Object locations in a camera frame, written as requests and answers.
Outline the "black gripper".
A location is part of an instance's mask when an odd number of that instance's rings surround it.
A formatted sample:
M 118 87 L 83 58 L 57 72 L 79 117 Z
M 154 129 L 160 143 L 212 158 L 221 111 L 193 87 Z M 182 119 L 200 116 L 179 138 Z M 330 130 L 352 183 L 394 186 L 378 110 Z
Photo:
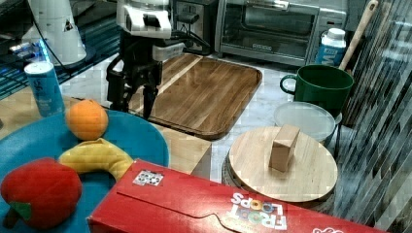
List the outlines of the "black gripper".
M 153 60 L 155 39 L 120 33 L 119 55 L 107 67 L 107 100 L 110 109 L 120 112 L 129 110 L 129 101 L 140 86 L 144 87 L 143 118 L 151 115 L 157 87 L 161 81 L 162 62 Z

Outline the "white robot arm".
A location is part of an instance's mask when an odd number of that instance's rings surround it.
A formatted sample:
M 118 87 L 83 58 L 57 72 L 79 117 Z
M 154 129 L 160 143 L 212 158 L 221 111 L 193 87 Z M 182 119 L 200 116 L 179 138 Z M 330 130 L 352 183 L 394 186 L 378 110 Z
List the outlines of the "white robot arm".
M 131 97 L 142 88 L 143 118 L 149 118 L 162 64 L 183 52 L 184 41 L 172 37 L 169 0 L 118 0 L 117 24 L 120 51 L 106 70 L 107 100 L 112 110 L 126 112 Z

